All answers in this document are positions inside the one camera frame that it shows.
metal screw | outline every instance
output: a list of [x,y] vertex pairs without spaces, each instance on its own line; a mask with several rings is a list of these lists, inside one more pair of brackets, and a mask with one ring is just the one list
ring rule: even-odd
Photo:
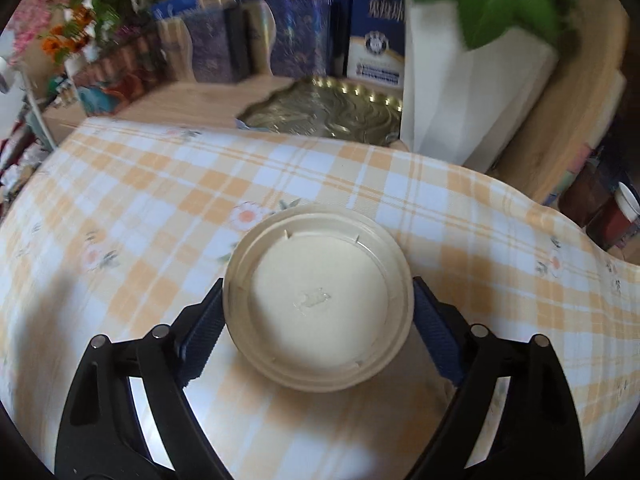
[[546,335],[542,335],[542,334],[536,334],[533,337],[533,341],[535,341],[536,345],[542,346],[542,348],[550,345],[549,338]]
[[169,325],[156,325],[151,331],[151,335],[156,339],[162,339],[169,333]]
[[91,339],[91,346],[94,348],[100,348],[102,345],[104,345],[107,342],[107,338],[105,336],[103,336],[102,334],[100,335],[95,335],[92,339]]
[[471,333],[476,337],[487,337],[489,329],[484,325],[476,324],[471,327]]

orange plaid tablecloth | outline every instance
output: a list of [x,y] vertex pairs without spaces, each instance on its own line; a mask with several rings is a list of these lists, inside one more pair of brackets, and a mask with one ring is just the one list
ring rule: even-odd
[[[300,201],[355,209],[396,238],[414,274],[498,336],[547,334],[582,425],[587,469],[640,400],[640,271],[560,213],[463,168],[329,139],[88,120],[0,228],[0,396],[47,465],[90,337],[140,337],[223,276],[245,231]],[[142,387],[141,422],[162,446]],[[270,383],[225,331],[186,389],[237,480],[402,479],[446,406],[412,332],[381,374],[336,394]],[[474,459],[491,443],[492,416]]]

red cup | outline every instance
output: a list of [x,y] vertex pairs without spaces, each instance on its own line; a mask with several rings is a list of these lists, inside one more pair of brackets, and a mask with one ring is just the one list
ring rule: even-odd
[[638,216],[640,216],[638,200],[627,186],[619,182],[613,197],[587,225],[587,236],[598,247],[608,251],[625,235]]

white vase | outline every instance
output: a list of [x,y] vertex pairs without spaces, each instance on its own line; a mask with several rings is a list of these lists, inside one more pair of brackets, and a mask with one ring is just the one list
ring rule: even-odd
[[467,50],[453,2],[406,0],[401,140],[414,153],[484,173],[536,103],[556,51],[512,28]]

flower pattern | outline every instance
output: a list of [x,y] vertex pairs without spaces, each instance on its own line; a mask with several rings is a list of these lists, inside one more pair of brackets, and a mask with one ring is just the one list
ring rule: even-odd
[[202,135],[201,132],[197,130],[190,130],[188,128],[170,128],[165,132],[169,137],[175,137],[182,141],[182,143],[188,142],[191,139],[196,139],[198,136]]
[[87,272],[92,270],[105,269],[107,267],[117,267],[118,253],[116,251],[106,251],[103,244],[96,240],[94,231],[88,232],[82,250],[82,267]]
[[231,211],[229,221],[239,231],[248,231],[257,226],[270,211],[255,202],[244,202]]
[[[284,211],[285,209],[297,206],[300,204],[300,200],[300,198],[297,198],[289,203],[284,200],[280,200],[278,202],[278,210],[276,211],[262,207],[255,202],[244,202],[233,208],[231,215],[229,216],[229,223],[237,230],[245,232],[257,226],[262,220],[267,218],[267,216],[271,216],[276,214],[278,211]],[[234,253],[237,246],[238,242],[232,243],[229,247],[229,252],[220,256],[218,258],[218,262],[220,264],[228,264],[231,259],[231,255]]]
[[35,235],[41,229],[42,229],[42,224],[40,222],[37,222],[37,223],[35,223],[33,225],[33,227],[30,230],[30,233],[28,235],[27,243],[25,243],[23,245],[23,247],[18,249],[18,251],[15,253],[15,257],[16,258],[21,258],[21,257],[26,256],[27,254],[29,254],[31,252],[31,243],[33,242],[33,239],[35,238]]
[[551,237],[550,241],[548,258],[536,261],[536,273],[542,277],[551,274],[554,278],[560,278],[562,276],[562,244],[555,236]]

